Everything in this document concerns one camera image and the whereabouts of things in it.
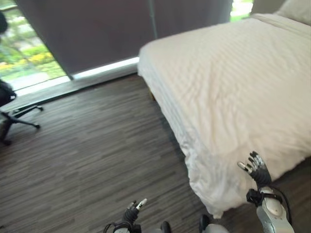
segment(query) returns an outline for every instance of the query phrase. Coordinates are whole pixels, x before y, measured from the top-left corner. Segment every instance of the greenery outside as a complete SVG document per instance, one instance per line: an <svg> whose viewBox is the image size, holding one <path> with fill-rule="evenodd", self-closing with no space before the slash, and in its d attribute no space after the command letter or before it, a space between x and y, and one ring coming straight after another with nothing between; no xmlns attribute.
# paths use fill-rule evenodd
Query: greenery outside
<svg viewBox="0 0 311 233"><path fill-rule="evenodd" d="M0 0L0 9L11 5L13 0ZM36 73L46 73L49 79L65 76L21 12L12 9L4 14L9 29L1 35L0 78L10 82Z"/></svg>

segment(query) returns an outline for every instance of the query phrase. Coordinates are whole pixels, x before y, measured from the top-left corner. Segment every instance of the pillow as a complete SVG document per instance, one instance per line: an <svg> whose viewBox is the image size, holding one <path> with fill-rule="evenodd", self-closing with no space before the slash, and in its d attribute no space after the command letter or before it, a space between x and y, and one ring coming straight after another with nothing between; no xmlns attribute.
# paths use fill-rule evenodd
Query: pillow
<svg viewBox="0 0 311 233"><path fill-rule="evenodd" d="M311 26L311 0L287 0L277 14Z"/></svg>

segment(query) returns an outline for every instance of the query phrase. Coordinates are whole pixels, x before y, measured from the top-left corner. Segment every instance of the dark roller shade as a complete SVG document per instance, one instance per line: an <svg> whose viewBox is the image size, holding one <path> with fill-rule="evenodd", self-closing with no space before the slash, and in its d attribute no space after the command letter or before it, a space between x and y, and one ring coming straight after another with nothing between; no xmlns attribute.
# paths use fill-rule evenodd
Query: dark roller shade
<svg viewBox="0 0 311 233"><path fill-rule="evenodd" d="M17 0L69 73L138 55L153 40L145 0Z"/></svg>
<svg viewBox="0 0 311 233"><path fill-rule="evenodd" d="M158 37L229 22L232 0L154 0Z"/></svg>

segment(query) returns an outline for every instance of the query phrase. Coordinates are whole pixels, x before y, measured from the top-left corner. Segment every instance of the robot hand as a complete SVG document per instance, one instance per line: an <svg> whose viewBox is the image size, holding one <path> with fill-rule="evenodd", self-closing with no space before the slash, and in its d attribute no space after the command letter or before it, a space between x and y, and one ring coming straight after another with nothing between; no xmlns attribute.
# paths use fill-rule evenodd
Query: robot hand
<svg viewBox="0 0 311 233"><path fill-rule="evenodd" d="M270 173L259 154L253 151L252 153L250 153L250 157L248 158L248 160L251 162L251 164L245 165L242 162L238 162L238 166L244 171L248 172L248 174L256 182L258 189L270 185L272 182Z"/></svg>
<svg viewBox="0 0 311 233"><path fill-rule="evenodd" d="M125 210L122 221L115 224L114 233L141 233L140 225L136 225L135 221L138 218L138 213L141 207L146 204L147 199L142 200L140 203L136 201L129 204Z"/></svg>

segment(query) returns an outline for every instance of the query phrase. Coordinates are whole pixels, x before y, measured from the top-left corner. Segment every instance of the chair base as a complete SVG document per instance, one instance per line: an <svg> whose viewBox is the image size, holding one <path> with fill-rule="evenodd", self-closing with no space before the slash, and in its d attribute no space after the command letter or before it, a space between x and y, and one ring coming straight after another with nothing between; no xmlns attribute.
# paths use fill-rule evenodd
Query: chair base
<svg viewBox="0 0 311 233"><path fill-rule="evenodd" d="M0 111L0 114L5 118L3 122L2 129L0 129L0 142L3 143L6 146L9 146L12 142L9 140L6 140L6 136L9 133L9 130L13 124L24 124L24 125L31 125L35 127L36 129L40 129L40 125L37 123L31 123L24 120L20 120L19 118L26 113L32 111L33 109L39 109L40 111L43 111L42 106L34 105L29 108L23 108L23 109L15 109L13 110L12 114L2 112Z"/></svg>

